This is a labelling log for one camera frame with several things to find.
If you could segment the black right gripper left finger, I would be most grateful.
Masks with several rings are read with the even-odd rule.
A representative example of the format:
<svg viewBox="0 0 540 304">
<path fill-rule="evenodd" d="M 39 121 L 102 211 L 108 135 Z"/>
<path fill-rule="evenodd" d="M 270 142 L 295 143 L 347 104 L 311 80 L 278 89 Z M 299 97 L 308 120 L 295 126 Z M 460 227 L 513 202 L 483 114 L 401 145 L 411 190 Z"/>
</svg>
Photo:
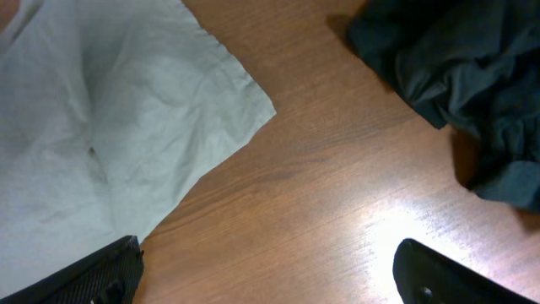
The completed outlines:
<svg viewBox="0 0 540 304">
<path fill-rule="evenodd" d="M 132 304 L 143 271 L 138 239 L 124 236 L 1 303 Z"/>
</svg>

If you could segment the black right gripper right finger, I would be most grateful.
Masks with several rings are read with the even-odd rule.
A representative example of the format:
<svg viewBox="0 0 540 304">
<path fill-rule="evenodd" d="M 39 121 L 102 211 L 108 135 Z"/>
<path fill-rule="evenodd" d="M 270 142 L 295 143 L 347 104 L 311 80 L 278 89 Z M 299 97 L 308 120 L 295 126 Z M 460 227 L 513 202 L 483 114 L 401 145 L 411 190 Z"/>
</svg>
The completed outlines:
<svg viewBox="0 0 540 304">
<path fill-rule="evenodd" d="M 411 238 L 397 247 L 392 274 L 405 304 L 535 304 Z"/>
</svg>

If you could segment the khaki beige shorts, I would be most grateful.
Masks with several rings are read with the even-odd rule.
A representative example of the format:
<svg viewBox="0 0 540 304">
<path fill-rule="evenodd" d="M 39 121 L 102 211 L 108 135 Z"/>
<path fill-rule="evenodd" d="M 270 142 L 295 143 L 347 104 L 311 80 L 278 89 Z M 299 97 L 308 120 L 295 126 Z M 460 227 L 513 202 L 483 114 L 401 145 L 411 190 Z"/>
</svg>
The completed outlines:
<svg viewBox="0 0 540 304">
<path fill-rule="evenodd" d="M 180 0 L 23 1 L 1 34 L 1 293 L 147 237 L 273 103 Z"/>
</svg>

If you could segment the black garment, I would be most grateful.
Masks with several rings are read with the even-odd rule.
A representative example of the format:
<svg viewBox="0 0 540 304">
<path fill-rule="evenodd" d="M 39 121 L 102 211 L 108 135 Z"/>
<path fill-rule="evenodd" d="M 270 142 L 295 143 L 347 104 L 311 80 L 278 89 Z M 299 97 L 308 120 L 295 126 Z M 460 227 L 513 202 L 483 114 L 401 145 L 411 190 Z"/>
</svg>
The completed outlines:
<svg viewBox="0 0 540 304">
<path fill-rule="evenodd" d="M 539 209 L 539 1 L 369 1 L 346 38 L 435 128 L 475 138 L 477 196 Z"/>
</svg>

